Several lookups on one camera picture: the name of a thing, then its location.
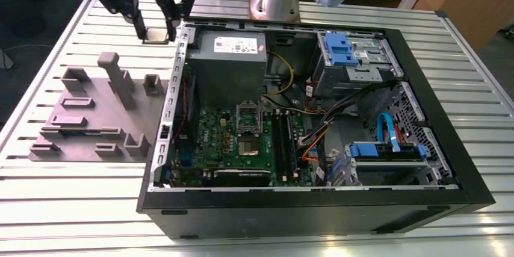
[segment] yellow cable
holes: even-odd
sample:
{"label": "yellow cable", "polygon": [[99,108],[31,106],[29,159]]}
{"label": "yellow cable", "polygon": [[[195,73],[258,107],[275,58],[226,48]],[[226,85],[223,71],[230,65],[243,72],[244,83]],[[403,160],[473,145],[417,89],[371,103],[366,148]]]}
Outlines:
{"label": "yellow cable", "polygon": [[287,84],[287,87],[284,87],[283,89],[280,89],[279,91],[275,91],[274,93],[266,93],[263,94],[263,96],[275,96],[276,94],[280,94],[283,93],[292,85],[292,80],[295,79],[295,70],[292,69],[292,66],[290,64],[290,62],[280,56],[278,55],[276,53],[274,53],[272,51],[268,51],[268,53],[271,53],[274,56],[276,56],[282,61],[283,63],[286,63],[286,66],[287,68],[290,69],[290,83]]}

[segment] motherboard chip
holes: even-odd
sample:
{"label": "motherboard chip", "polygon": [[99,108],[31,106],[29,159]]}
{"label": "motherboard chip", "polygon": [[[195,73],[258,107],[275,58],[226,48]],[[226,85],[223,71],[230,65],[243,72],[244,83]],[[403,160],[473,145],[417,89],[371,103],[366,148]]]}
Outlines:
{"label": "motherboard chip", "polygon": [[238,138],[238,148],[240,156],[259,155],[259,137],[247,136]]}

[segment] green circuit board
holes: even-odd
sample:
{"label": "green circuit board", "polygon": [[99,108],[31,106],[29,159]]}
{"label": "green circuit board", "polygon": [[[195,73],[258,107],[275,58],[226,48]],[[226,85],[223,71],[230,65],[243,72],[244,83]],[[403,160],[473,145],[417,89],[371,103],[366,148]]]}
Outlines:
{"label": "green circuit board", "polygon": [[[192,167],[180,170],[186,187],[202,187],[204,169],[266,170],[271,172],[272,186],[310,186],[311,168],[298,170],[298,177],[283,180],[276,176],[272,113],[262,113],[262,133],[236,133],[236,111],[203,110],[199,119],[198,145]],[[304,135],[302,115],[291,114],[295,138]],[[246,113],[244,124],[260,122]]]}

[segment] blue drive bracket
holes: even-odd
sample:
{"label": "blue drive bracket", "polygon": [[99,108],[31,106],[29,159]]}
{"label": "blue drive bracket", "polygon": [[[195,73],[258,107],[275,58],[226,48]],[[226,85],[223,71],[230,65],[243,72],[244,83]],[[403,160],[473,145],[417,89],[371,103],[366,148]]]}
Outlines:
{"label": "blue drive bracket", "polygon": [[344,34],[327,33],[324,35],[326,46],[332,66],[358,66],[359,60],[352,54],[352,45],[347,42]]}

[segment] blue connector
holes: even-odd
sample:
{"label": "blue connector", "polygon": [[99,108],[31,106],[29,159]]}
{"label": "blue connector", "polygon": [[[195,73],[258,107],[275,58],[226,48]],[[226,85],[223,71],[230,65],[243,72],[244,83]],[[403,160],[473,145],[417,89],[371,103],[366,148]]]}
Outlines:
{"label": "blue connector", "polygon": [[351,52],[352,45],[347,42],[344,34],[327,33],[324,35],[332,66],[356,66],[359,60]]}
{"label": "blue connector", "polygon": [[378,156],[376,144],[352,144],[350,146],[352,157],[356,156]]}
{"label": "blue connector", "polygon": [[425,159],[427,156],[427,152],[426,152],[426,147],[422,144],[418,145],[418,151],[419,151],[421,158]]}

